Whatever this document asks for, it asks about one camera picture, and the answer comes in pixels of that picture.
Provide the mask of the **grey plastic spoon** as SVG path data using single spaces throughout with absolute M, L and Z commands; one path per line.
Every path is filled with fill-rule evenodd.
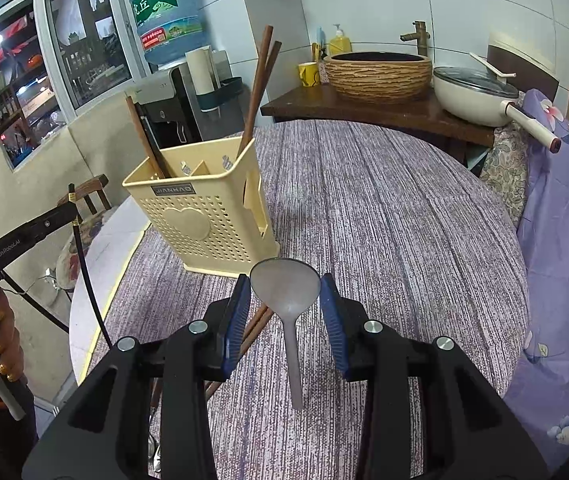
M 309 264 L 291 258 L 269 258 L 253 266 L 250 273 L 253 292 L 280 318 L 287 352 L 291 403 L 303 408 L 299 345 L 295 323 L 315 304 L 321 293 L 321 277 Z

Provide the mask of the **brown wooden chopstick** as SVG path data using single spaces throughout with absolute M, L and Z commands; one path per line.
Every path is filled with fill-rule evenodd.
M 130 118 L 132 118 L 132 124 L 134 125 L 136 132 L 138 134 L 138 138 L 141 142 L 141 145 L 146 152 L 146 155 L 149 159 L 150 165 L 153 169 L 153 173 L 159 178 L 165 178 L 165 172 L 162 169 L 161 165 L 158 163 L 158 159 L 156 159 L 154 151 L 151 148 L 151 144 L 149 143 L 147 134 L 144 132 L 142 128 L 142 123 L 140 122 L 136 107 L 134 102 L 132 102 L 132 98 L 130 96 L 126 96 L 126 105 L 129 110 Z

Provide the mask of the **brown chopstick on table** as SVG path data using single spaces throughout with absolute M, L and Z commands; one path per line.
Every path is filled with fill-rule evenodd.
M 246 352 L 249 351 L 252 344 L 257 340 L 258 336 L 265 330 L 270 319 L 274 315 L 266 304 L 261 304 L 253 318 L 251 318 L 248 326 L 243 334 L 243 340 L 240 347 L 239 359 L 242 359 Z M 220 382 L 207 382 L 205 384 L 205 400 L 210 400 L 220 386 Z

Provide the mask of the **cream plastic utensil basket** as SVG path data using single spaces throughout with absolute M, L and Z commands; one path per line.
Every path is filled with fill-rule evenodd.
M 123 186 L 187 271 L 230 276 L 279 255 L 254 141 L 239 136 L 166 148 L 173 178 L 144 160 Z

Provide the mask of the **wooden chair with cushion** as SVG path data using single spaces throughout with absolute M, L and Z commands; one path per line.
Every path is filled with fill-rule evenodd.
M 108 184 L 108 177 L 105 174 L 99 174 L 99 176 L 93 177 L 74 188 L 76 207 L 84 204 L 88 210 L 86 216 L 78 215 L 80 244 L 84 256 L 87 255 L 92 241 L 115 211 L 109 198 L 106 197 L 106 192 L 104 192 Z M 80 273 L 80 265 L 74 234 L 71 234 L 64 244 L 54 273 L 60 289 L 71 292 L 75 288 Z

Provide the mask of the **dark wooden counter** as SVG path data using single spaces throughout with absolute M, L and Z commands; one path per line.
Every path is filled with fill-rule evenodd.
M 494 130 L 446 112 L 430 90 L 405 103 L 367 103 L 341 96 L 329 84 L 296 88 L 260 108 L 263 116 L 278 120 L 331 119 L 365 122 L 392 129 L 416 130 L 491 148 Z

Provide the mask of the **purple floral cloth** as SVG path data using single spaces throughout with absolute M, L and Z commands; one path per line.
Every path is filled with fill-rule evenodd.
M 505 395 L 551 471 L 569 458 L 569 118 L 539 90 L 525 112 L 561 141 L 527 147 L 527 198 L 518 240 L 527 269 L 531 322 Z

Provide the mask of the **paper towel roll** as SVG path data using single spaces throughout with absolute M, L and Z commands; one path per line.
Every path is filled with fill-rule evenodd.
M 186 61 L 197 96 L 205 96 L 217 89 L 217 76 L 210 46 L 187 52 Z

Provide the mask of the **cream frying pan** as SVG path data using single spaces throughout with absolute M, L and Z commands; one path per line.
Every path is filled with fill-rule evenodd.
M 503 128 L 515 122 L 540 144 L 556 154 L 561 140 L 518 104 L 519 91 L 509 82 L 516 73 L 503 73 L 473 52 L 470 58 L 483 68 L 437 66 L 433 89 L 446 112 L 471 124 Z

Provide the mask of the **yellow soap bottle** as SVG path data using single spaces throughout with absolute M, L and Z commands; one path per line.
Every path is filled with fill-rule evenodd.
M 353 51 L 352 43 L 349 37 L 345 35 L 339 24 L 335 24 L 335 36 L 333 36 L 328 44 L 328 54 L 330 56 L 351 53 Z

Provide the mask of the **brown chopstick in basket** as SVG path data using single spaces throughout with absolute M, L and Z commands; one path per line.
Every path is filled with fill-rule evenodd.
M 253 79 L 253 87 L 250 96 L 248 117 L 245 119 L 244 130 L 237 151 L 237 156 L 240 156 L 242 154 L 253 136 L 257 109 L 260 105 L 260 101 L 262 101 L 262 86 L 266 73 L 266 65 L 273 30 L 274 27 L 271 25 L 266 25 L 263 31 L 262 41 L 260 42 L 260 51 L 258 51 L 258 60 L 256 63 L 256 70 Z
M 272 73 L 272 70 L 274 69 L 274 66 L 276 64 L 281 46 L 282 46 L 282 43 L 278 40 L 276 40 L 274 42 L 274 44 L 272 45 L 272 47 L 269 51 L 269 54 L 268 54 L 268 58 L 266 58 L 265 67 L 262 70 L 262 79 L 260 80 L 260 82 L 262 84 L 260 85 L 260 90 L 252 92 L 250 109 L 249 109 L 249 118 L 245 123 L 245 129 L 243 131 L 243 136 L 242 136 L 242 140 L 241 140 L 241 144 L 240 144 L 240 148 L 239 148 L 239 152 L 238 152 L 239 155 L 242 154 L 242 152 L 244 151 L 246 146 L 253 139 L 254 126 L 255 126 L 257 112 L 258 112 L 258 109 L 260 108 L 260 102 L 262 102 L 263 96 L 264 96 L 265 91 L 266 91 L 266 87 L 268 85 L 268 82 L 269 82 L 269 79 L 270 79 L 270 76 Z

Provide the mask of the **brass faucet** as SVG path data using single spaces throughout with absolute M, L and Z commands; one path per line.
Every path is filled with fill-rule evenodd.
M 415 30 L 399 36 L 403 42 L 414 41 L 417 44 L 417 52 L 421 56 L 428 56 L 430 34 L 427 31 L 425 21 L 414 21 Z

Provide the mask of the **blue water jug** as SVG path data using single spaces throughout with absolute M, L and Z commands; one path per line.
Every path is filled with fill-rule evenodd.
M 200 0 L 129 0 L 144 57 L 154 65 L 206 45 Z

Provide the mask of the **window with white frame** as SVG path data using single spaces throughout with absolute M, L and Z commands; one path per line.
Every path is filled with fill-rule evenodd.
M 129 0 L 0 0 L 0 148 L 9 168 L 150 73 Z

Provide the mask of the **dark teal wall holder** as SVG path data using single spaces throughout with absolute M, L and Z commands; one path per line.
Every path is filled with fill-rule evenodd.
M 202 112 L 209 112 L 219 108 L 231 99 L 241 96 L 243 84 L 241 77 L 231 77 L 220 82 L 220 87 L 196 97 Z

